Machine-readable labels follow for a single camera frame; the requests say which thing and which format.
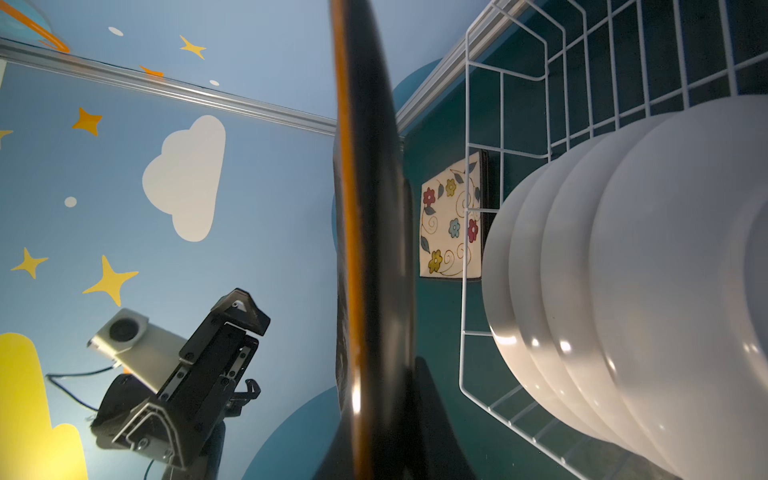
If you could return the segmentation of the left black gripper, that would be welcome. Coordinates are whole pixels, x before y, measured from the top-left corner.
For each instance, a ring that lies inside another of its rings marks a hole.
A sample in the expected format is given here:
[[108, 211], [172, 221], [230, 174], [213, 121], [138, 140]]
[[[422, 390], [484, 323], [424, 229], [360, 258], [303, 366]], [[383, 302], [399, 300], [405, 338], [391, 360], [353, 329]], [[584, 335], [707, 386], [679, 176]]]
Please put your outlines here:
[[244, 392], [236, 390], [259, 347], [245, 331], [263, 337], [270, 323], [247, 291], [222, 296], [179, 351], [184, 363], [159, 392], [132, 374], [115, 378], [90, 425], [97, 446], [181, 470], [216, 470], [224, 420], [239, 416], [261, 393], [253, 379], [245, 381]]

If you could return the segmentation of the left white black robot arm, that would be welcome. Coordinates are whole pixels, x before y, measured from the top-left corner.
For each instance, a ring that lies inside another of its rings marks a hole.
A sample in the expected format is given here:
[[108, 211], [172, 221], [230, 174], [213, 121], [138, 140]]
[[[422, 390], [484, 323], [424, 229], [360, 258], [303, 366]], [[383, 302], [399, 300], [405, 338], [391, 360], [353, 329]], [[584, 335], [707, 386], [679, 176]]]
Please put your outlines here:
[[216, 478], [225, 419], [261, 393], [244, 374], [270, 322], [239, 288], [188, 339], [120, 310], [87, 343], [125, 370], [90, 425], [97, 446], [160, 462], [166, 479]]

